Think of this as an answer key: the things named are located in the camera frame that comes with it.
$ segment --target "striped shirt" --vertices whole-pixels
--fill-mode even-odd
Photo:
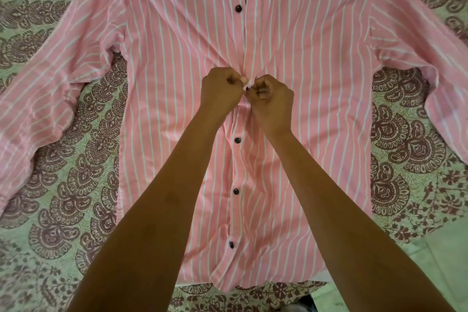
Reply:
[[[83,84],[109,70],[111,51],[128,61],[119,219],[168,158],[213,67],[233,67],[248,86],[269,73],[293,89],[293,133],[368,215],[372,74],[383,66],[420,67],[430,119],[468,161],[468,52],[420,0],[73,0],[0,98],[1,207],[37,148],[70,125]],[[178,283],[228,291],[325,271],[243,98],[215,137]]]

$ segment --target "hand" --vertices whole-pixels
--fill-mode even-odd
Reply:
[[[285,84],[266,74],[255,80],[245,96],[271,143],[276,137],[291,133],[294,92]]]
[[[247,78],[232,68],[213,68],[202,80],[200,110],[219,128],[244,94]]]

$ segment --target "pink shirt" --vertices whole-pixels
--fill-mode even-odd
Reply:
[[[119,218],[171,153],[216,66],[249,86],[269,73],[292,88],[294,134],[369,215],[371,84],[383,66],[421,68],[430,119],[468,161],[468,52],[419,0],[73,0],[0,98],[2,208],[31,174],[34,152],[70,125],[83,83],[109,70],[111,50],[128,60]],[[325,269],[243,98],[216,135],[178,282],[227,291]]]

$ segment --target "bedsheet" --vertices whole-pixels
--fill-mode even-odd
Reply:
[[[0,93],[38,50],[70,0],[0,0]],[[468,0],[424,0],[468,46]],[[399,244],[468,211],[468,166],[424,111],[418,69],[374,75],[371,129],[373,219]],[[118,136],[126,61],[87,84],[72,126],[41,148],[27,185],[0,219],[0,311],[64,311],[93,256],[116,225]],[[323,283],[267,283],[222,294],[178,287],[170,311],[268,311]]]

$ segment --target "shirt sleeve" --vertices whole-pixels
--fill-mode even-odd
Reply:
[[[425,110],[468,163],[468,49],[421,0],[373,0],[370,36],[380,67],[419,67],[430,83]]]
[[[71,124],[84,83],[103,77],[125,36],[126,0],[72,0],[54,32],[0,96],[0,214],[39,147]]]

